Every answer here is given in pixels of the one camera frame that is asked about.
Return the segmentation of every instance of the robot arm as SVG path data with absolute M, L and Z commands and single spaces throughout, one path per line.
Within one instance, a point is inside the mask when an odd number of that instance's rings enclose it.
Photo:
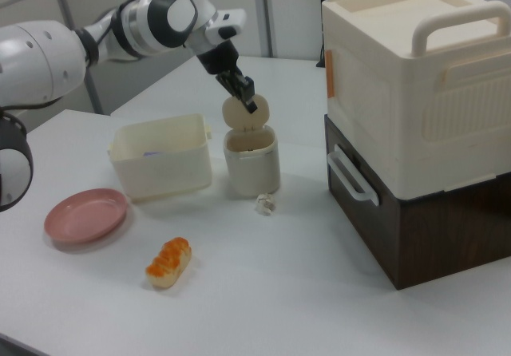
M 49 105 L 78 87 L 91 65 L 185 46 L 248 112 L 256 111 L 254 83 L 238 68 L 230 41 L 245 19 L 244 10 L 217 10 L 209 0 L 129 0 L 79 30 L 55 21 L 0 28 L 0 212 L 25 195 L 33 174 L 26 130 L 5 111 Z

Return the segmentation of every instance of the plastic container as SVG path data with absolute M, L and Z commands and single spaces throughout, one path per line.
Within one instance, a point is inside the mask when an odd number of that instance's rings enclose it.
M 208 133 L 200 114 L 122 127 L 109 157 L 132 200 L 204 188 L 212 181 Z
M 511 9 L 483 0 L 323 3 L 328 116 L 394 196 L 511 171 Z
M 230 97 L 222 113 L 232 129 L 224 139 L 224 154 L 232 187 L 242 196 L 274 192 L 280 186 L 277 137 L 265 123 L 270 118 L 268 103 L 254 96 L 257 110 L 249 114 L 240 101 Z

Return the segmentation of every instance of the cylindrical container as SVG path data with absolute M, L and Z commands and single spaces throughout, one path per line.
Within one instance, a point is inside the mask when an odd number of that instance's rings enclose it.
M 224 154 L 232 187 L 242 196 L 274 192 L 280 186 L 277 137 L 265 123 L 270 118 L 266 99 L 254 96 L 257 110 L 250 114 L 235 97 L 224 102 L 222 113 L 232 129 L 224 139 Z

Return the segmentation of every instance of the storage box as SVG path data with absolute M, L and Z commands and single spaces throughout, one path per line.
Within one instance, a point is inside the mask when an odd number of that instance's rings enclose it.
M 511 173 L 400 200 L 327 116 L 325 129 L 331 193 L 397 289 L 511 255 Z
M 116 131 L 109 157 L 132 200 L 188 192 L 212 181 L 200 114 L 125 126 Z
M 511 9 L 323 3 L 328 116 L 400 200 L 511 171 Z

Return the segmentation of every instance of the box lid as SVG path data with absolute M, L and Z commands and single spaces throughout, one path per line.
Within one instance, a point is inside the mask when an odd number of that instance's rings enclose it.
M 261 129 L 270 119 L 270 108 L 266 99 L 259 94 L 254 95 L 253 101 L 257 110 L 250 114 L 236 97 L 226 99 L 222 114 L 227 126 L 240 131 Z
M 427 39 L 431 51 L 509 35 L 511 11 L 502 2 L 338 0 L 326 4 L 354 28 L 402 57 L 422 55 L 413 51 L 419 37 Z

